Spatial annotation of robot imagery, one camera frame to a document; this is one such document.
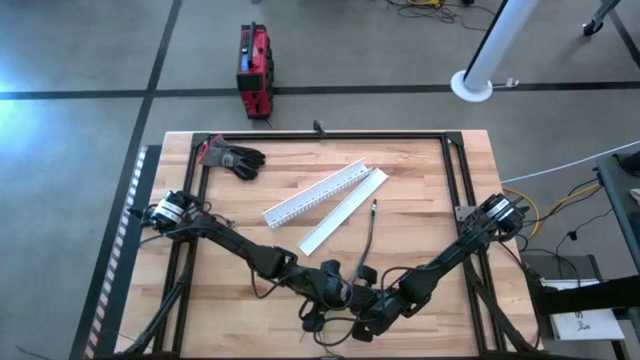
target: white pole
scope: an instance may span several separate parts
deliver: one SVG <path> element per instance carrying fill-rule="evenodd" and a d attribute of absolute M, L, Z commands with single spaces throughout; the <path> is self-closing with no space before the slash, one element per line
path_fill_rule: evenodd
<path fill-rule="evenodd" d="M 468 70 L 451 78 L 451 89 L 470 102 L 487 100 L 493 92 L 489 80 L 518 36 L 539 0 L 504 0 Z"/>

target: wooden table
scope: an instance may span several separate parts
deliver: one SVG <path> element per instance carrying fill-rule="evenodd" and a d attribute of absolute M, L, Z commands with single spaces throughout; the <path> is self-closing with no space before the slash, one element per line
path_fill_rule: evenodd
<path fill-rule="evenodd" d="M 182 188 L 191 133 L 167 133 L 151 194 L 157 203 L 169 190 Z M 500 179 L 486 131 L 463 131 L 466 154 L 478 203 L 501 191 Z M 452 206 L 439 142 L 433 140 L 323 140 L 317 142 L 242 142 L 259 149 L 267 163 L 258 179 L 243 182 L 226 169 L 212 169 L 206 200 L 216 213 L 236 221 L 237 231 L 264 245 L 294 251 L 301 265 L 318 267 L 327 259 L 341 262 L 344 277 L 351 275 L 364 249 L 369 211 L 378 199 L 373 245 L 366 264 L 382 270 L 391 266 L 427 263 L 456 237 Z M 354 212 L 310 257 L 297 248 L 307 234 L 349 190 L 335 195 L 275 230 L 269 230 L 262 212 L 295 195 L 354 161 L 365 158 L 389 179 Z M 456 164 L 459 189 L 462 187 Z M 199 171 L 193 189 L 198 188 Z M 154 235 L 143 233 L 143 238 Z M 514 241 L 507 246 L 518 254 Z M 145 244 L 137 255 L 120 333 L 135 337 L 160 304 L 171 244 L 160 239 Z M 498 301 L 525 339 L 533 342 L 537 325 L 524 276 L 500 246 L 489 251 Z M 387 278 L 389 283 L 395 276 Z M 260 292 L 267 282 L 258 280 Z M 325 350 L 307 334 L 302 340 L 298 309 L 303 299 L 279 288 L 264 300 L 251 290 L 244 261 L 211 241 L 198 248 L 183 341 L 183 357 L 310 357 Z M 486 311 L 487 342 L 493 344 Z M 175 311 L 166 344 L 171 344 Z M 350 324 L 333 322 L 327 340 L 336 340 Z M 116 350 L 131 341 L 119 337 Z M 471 356 L 477 354 L 462 267 L 439 283 L 431 302 L 410 319 L 400 317 L 371 343 L 349 339 L 333 351 L 345 356 Z"/>

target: black glove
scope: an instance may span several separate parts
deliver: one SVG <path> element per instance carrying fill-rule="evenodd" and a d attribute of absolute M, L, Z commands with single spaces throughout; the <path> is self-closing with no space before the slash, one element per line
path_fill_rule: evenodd
<path fill-rule="evenodd" d="M 226 167 L 242 180 L 253 180 L 258 176 L 258 169 L 264 165 L 264 154 L 256 149 L 231 145 L 215 137 L 205 150 L 200 163 L 210 167 Z"/>

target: concrete floor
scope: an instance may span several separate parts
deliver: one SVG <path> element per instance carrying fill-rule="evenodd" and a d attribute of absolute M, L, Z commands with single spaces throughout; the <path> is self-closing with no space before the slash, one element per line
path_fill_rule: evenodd
<path fill-rule="evenodd" d="M 476 3 L 496 10 L 500 1 Z M 581 36 L 598 4 L 542 0 L 496 82 L 509 76 L 523 83 L 640 80 L 610 21 L 593 38 Z M 146 89 L 171 6 L 171 0 L 0 2 L 0 92 Z M 477 9 L 455 11 L 470 26 L 491 21 Z M 640 44 L 640 4 L 623 1 L 618 13 Z M 267 25 L 279 87 L 447 84 L 483 36 L 400 17 L 382 0 L 184 0 L 158 89 L 235 87 L 239 26 L 252 20 Z M 499 92 L 480 105 L 449 92 L 276 96 L 272 123 L 278 129 L 310 129 L 315 119 L 327 129 L 488 129 L 500 175 L 508 179 L 638 140 L 639 98 L 640 89 Z M 7 234 L 0 240 L 0 358 L 31 358 L 16 345 L 68 357 L 141 103 L 0 101 L 0 218 Z M 235 96 L 156 98 L 141 143 L 159 144 L 170 130 L 266 128 L 246 120 Z M 592 167 L 510 186 L 548 209 L 592 178 Z M 568 230 L 609 206 L 602 193 L 563 212 L 545 223 L 532 246 L 553 250 Z M 605 277 L 636 273 L 613 216 L 563 245 L 562 253 L 594 254 Z M 554 353 L 613 357 L 606 343 L 544 343 Z M 628 347 L 640 354 L 634 340 Z"/>

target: black handle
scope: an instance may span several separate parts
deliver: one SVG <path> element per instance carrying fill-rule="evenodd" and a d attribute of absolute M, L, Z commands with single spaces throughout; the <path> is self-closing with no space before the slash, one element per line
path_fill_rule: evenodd
<path fill-rule="evenodd" d="M 249 46 L 247 49 L 247 64 L 249 65 L 249 69 L 253 67 L 253 33 L 255 31 L 256 23 L 252 21 L 251 26 L 249 27 Z"/>

